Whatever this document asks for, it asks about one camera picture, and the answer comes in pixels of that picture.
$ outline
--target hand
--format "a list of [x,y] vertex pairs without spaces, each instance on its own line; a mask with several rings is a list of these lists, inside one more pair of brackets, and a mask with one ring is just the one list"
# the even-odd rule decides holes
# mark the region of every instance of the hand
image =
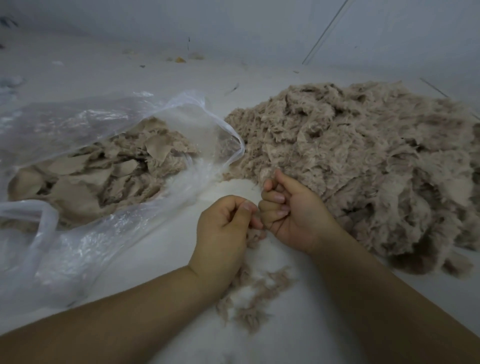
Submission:
[[346,233],[315,192],[280,170],[265,181],[258,207],[268,230],[283,244],[309,255]]
[[238,196],[225,196],[202,212],[197,225],[197,245],[188,264],[203,283],[219,292],[227,289],[243,262],[247,229],[262,229],[253,216],[254,203]]

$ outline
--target plush fabric piece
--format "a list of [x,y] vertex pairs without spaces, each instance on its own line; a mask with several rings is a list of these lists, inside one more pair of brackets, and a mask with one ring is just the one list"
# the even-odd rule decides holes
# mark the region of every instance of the plush fabric piece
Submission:
[[[9,199],[47,201],[59,211],[60,226],[74,228],[154,198],[167,176],[186,168],[182,154],[196,152],[163,121],[145,119],[128,132],[20,169],[9,184]],[[35,230],[20,221],[2,226]]]
[[227,178],[262,183],[279,167],[395,266],[468,273],[451,248],[480,246],[480,128],[461,104],[401,83],[308,84],[226,121],[246,145]]

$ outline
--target right hand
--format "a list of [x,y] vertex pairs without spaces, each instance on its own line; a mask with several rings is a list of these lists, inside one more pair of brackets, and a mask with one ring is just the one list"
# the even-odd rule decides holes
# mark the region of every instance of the right hand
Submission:
[[280,170],[265,181],[258,207],[268,230],[283,244],[309,255],[346,234],[319,195]]

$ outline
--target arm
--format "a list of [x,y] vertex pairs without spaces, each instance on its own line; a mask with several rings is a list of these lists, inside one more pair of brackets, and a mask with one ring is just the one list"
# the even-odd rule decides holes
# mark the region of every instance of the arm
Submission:
[[189,264],[0,337],[6,363],[142,363],[218,300],[238,271],[256,207],[227,196],[204,211]]
[[312,257],[371,363],[480,363],[480,339],[358,244],[319,196],[276,171],[262,198],[265,227]]

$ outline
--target clear plastic bag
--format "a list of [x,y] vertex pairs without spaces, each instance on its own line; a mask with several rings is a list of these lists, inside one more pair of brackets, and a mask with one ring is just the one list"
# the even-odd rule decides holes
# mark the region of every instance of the clear plastic bag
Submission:
[[200,151],[172,177],[160,199],[129,206],[69,231],[57,231],[58,213],[37,200],[0,203],[0,217],[39,221],[35,234],[0,230],[0,312],[68,307],[84,298],[112,258],[135,244],[198,193],[230,163],[244,144],[209,112],[202,95],[188,91],[168,102],[151,94],[96,97],[32,104],[0,116],[0,196],[16,171],[75,151],[132,128],[156,115]]

